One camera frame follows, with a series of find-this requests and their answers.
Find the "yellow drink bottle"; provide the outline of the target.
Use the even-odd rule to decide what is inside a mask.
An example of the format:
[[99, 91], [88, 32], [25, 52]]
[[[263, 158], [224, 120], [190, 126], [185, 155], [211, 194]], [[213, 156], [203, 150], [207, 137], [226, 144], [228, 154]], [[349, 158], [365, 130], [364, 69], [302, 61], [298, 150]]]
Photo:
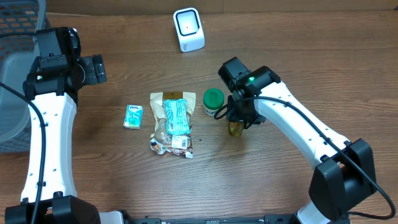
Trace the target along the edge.
[[234, 137], [240, 137], [244, 131], [244, 123], [242, 122], [229, 122], [229, 134]]

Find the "green lid jar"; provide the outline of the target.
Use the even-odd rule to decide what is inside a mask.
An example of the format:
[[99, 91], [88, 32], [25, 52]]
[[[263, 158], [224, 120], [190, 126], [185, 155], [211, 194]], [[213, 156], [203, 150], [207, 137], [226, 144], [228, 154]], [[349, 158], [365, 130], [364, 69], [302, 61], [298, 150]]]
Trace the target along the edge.
[[203, 110], [208, 116], [214, 116], [223, 105], [224, 94], [221, 90], [210, 88], [203, 95]]

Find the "teal tissue pack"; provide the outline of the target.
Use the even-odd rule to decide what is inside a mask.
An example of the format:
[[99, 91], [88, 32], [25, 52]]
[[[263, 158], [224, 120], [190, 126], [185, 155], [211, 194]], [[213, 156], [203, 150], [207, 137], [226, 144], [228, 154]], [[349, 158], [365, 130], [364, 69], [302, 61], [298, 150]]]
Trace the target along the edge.
[[141, 105], [127, 105], [123, 126], [127, 129], [140, 129], [144, 109]]

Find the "brown nut pouch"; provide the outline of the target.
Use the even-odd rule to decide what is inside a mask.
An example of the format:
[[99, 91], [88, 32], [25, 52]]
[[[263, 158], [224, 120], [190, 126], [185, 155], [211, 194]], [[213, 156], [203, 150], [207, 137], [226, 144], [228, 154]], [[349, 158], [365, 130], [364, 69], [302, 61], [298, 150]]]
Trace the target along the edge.
[[[172, 145], [173, 136], [189, 136], [192, 132], [191, 116], [195, 110], [196, 94], [184, 91], [166, 91], [150, 94], [150, 107], [155, 118], [155, 131], [151, 138], [154, 138], [161, 144], [168, 146]], [[171, 135], [166, 132], [166, 114], [163, 107], [165, 100], [184, 99], [187, 101], [187, 120], [190, 127], [190, 134], [185, 135]]]

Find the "teal snack packet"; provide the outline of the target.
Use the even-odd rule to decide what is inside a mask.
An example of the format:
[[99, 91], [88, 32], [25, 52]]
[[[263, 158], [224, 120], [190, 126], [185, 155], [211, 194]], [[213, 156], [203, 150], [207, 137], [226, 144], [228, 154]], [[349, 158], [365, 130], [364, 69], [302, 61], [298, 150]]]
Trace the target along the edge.
[[190, 134], [187, 120], [187, 101], [184, 99], [165, 100], [166, 132], [171, 135]]

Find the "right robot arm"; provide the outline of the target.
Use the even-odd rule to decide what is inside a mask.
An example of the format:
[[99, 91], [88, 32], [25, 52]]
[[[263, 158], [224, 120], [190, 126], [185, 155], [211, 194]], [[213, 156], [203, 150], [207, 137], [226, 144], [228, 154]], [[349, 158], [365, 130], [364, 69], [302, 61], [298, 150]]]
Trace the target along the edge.
[[237, 57], [218, 71], [231, 95], [226, 119], [244, 129], [274, 123], [313, 169], [310, 203], [292, 223], [348, 223], [352, 208], [376, 192], [373, 151], [363, 139], [350, 141], [322, 123], [269, 67], [249, 70]]

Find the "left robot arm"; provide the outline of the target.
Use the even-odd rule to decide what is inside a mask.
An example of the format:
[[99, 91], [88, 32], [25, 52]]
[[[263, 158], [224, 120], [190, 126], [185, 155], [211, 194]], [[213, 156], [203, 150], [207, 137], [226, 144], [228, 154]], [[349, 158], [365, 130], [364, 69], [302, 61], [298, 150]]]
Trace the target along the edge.
[[72, 174], [72, 129], [78, 92], [107, 81], [100, 54], [81, 56], [70, 27], [35, 32], [39, 56], [23, 93], [1, 86], [28, 104], [31, 121], [28, 174], [21, 203], [5, 209], [6, 223], [100, 223], [98, 209], [77, 197]]

